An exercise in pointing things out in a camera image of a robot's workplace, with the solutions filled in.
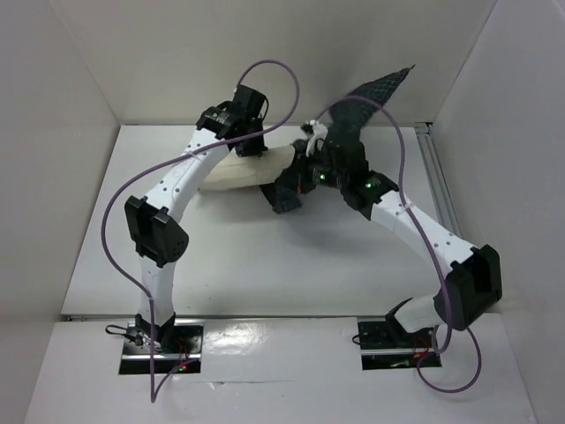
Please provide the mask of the cream pillow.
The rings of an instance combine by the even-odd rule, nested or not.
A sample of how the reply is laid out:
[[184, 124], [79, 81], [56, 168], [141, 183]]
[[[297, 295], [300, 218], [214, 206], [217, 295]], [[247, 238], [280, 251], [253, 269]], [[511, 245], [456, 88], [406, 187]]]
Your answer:
[[208, 174], [200, 190], [228, 191], [273, 183], [294, 160], [291, 145], [271, 148], [261, 156], [239, 157], [229, 153]]

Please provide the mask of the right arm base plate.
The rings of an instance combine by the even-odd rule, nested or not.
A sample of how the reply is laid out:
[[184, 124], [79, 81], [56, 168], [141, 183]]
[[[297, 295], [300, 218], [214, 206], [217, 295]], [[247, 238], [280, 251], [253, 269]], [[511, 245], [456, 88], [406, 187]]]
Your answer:
[[408, 369], [432, 351], [432, 334], [432, 328], [396, 334], [382, 319], [360, 319], [351, 342], [360, 349], [364, 371]]

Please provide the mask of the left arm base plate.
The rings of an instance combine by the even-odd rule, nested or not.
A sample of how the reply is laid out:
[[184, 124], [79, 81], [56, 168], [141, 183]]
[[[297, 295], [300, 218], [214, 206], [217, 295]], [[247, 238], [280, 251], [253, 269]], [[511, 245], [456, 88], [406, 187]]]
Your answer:
[[[125, 326], [107, 325], [108, 335], [124, 341], [118, 373], [120, 375], [149, 375], [150, 340], [141, 330], [128, 322]], [[180, 319], [171, 336], [154, 342], [155, 372], [166, 375], [172, 369], [176, 374], [199, 374], [204, 341], [204, 322]]]

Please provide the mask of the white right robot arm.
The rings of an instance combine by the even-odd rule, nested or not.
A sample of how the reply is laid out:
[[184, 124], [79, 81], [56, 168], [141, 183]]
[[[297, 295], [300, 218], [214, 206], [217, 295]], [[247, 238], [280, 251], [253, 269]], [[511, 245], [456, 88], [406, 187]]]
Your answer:
[[458, 238], [418, 208], [395, 181], [370, 169], [360, 141], [328, 141], [313, 152], [307, 140], [292, 146], [303, 192], [315, 186], [338, 190], [350, 208], [391, 231], [440, 279], [437, 293], [404, 300], [386, 314], [385, 335], [392, 345], [407, 345], [417, 332], [442, 324], [467, 330], [501, 299], [498, 252]]

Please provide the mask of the dark checked pillowcase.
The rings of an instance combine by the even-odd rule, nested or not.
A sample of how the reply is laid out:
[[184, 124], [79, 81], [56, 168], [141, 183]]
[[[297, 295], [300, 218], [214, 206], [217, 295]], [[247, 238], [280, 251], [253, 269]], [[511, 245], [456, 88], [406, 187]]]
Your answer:
[[[345, 101], [329, 108], [331, 124], [327, 136], [357, 136], [360, 138], [362, 129], [378, 108], [386, 104], [411, 70], [411, 67], [406, 67], [351, 90]], [[347, 190], [339, 190], [345, 203], [366, 219], [371, 218], [373, 205], [380, 203], [384, 194], [399, 190], [398, 185], [390, 178], [370, 168], [369, 170], [371, 175], [364, 183]], [[300, 208], [302, 206], [300, 197], [312, 191], [296, 190], [295, 176], [296, 172], [292, 162], [290, 167], [284, 170], [273, 183], [260, 187], [276, 214]]]

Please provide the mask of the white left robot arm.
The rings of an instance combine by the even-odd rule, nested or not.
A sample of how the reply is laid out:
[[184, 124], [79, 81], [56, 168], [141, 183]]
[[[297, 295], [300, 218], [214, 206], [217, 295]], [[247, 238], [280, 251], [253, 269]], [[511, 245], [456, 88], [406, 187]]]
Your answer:
[[[151, 294], [150, 299], [141, 300], [135, 324], [143, 332], [144, 344], [154, 352], [165, 352], [174, 342], [174, 272], [189, 244], [189, 236], [180, 226], [185, 209], [231, 149], [253, 154], [267, 149], [262, 136], [215, 145], [221, 140], [261, 132], [260, 113], [267, 103], [261, 92], [237, 86], [232, 100], [211, 106], [201, 114], [183, 152], [187, 159], [173, 165], [142, 198], [132, 196], [124, 205], [130, 236], [140, 257], [141, 283]], [[153, 313], [149, 300], [154, 302]]]

